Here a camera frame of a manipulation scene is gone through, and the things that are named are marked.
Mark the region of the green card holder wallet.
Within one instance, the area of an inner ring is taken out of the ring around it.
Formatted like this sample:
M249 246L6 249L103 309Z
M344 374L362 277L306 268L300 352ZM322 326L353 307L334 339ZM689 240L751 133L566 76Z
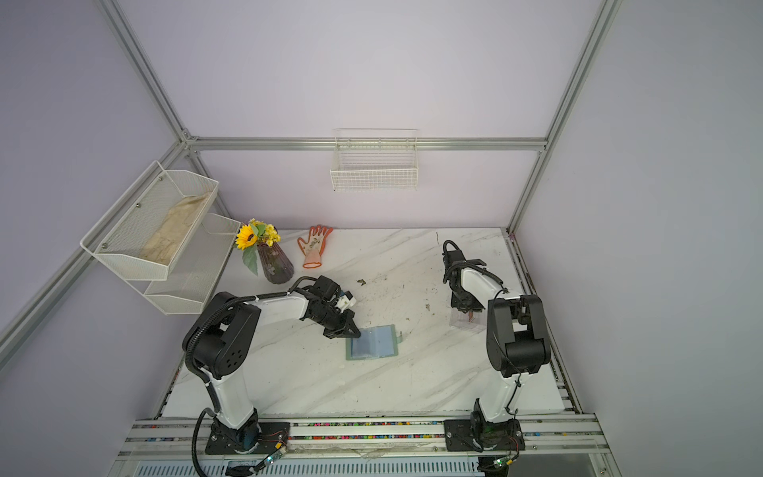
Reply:
M347 361L369 361L399 355L401 332L393 325L378 326L361 331L359 338L346 341Z

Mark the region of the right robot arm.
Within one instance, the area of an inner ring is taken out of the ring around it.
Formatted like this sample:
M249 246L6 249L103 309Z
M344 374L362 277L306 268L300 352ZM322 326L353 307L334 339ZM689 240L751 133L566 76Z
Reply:
M503 443L521 450L520 397L530 377L540 373L552 357L542 300L536 295L514 296L484 260L465 258L453 240L444 242L442 258L451 308L468 318L484 315L487 357L501 375L497 391L475 399L463 444L478 452Z

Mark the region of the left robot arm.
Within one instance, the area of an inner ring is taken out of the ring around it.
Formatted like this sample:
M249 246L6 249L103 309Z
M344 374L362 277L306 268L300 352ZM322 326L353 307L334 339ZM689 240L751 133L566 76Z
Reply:
M285 291L215 294L182 343L184 366L203 382L212 403L210 442L234 453L250 453L264 440L240 370L259 324L310 320L328 339L357 339L362 333L354 321L355 304L352 292L325 275L300 277Z

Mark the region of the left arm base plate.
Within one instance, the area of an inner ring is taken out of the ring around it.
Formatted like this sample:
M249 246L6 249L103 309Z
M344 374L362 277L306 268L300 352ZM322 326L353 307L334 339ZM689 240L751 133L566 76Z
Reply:
M211 426L206 455L268 455L288 441L291 424L287 421L256 423L244 429L225 427L218 421Z

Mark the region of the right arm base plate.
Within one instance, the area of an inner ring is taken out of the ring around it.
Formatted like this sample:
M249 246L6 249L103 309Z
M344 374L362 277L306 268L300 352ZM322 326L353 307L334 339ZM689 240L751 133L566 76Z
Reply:
M447 419L444 439L448 451L524 451L524 431L518 419L482 423L470 419Z

